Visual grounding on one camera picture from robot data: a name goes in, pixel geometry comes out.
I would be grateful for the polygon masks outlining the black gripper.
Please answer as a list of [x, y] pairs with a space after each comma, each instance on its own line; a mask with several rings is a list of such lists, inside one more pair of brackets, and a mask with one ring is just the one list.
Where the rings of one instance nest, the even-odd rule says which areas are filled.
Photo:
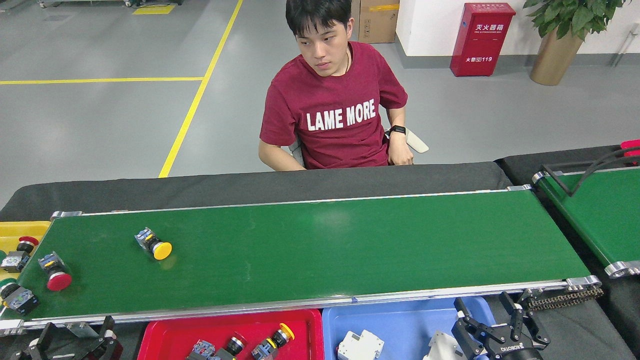
[[512, 300], [503, 291], [499, 301], [510, 316], [505, 342], [492, 338], [495, 326], [479, 322], [471, 317], [462, 297], [454, 300], [457, 321], [451, 333], [462, 352], [464, 360], [542, 360], [539, 350], [551, 344], [542, 325], [538, 325], [531, 311]]

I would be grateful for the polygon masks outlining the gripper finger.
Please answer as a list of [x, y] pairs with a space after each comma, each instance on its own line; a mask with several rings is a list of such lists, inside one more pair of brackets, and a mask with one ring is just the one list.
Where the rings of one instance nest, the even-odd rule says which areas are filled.
[[57, 326], [53, 322], [48, 322], [41, 335], [32, 340], [22, 351], [23, 360], [50, 360], [47, 351], [53, 341], [54, 334], [58, 332]]
[[106, 316], [99, 329], [98, 339], [89, 347], [90, 360], [119, 360], [123, 346], [114, 332], [115, 321], [112, 316]]

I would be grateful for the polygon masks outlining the person's left hand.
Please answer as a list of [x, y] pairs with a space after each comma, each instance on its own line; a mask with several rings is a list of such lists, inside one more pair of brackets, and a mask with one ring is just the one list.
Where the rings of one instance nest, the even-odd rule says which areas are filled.
[[414, 154], [407, 143], [404, 133], [392, 131], [388, 141], [388, 164], [391, 166], [411, 166], [414, 164]]

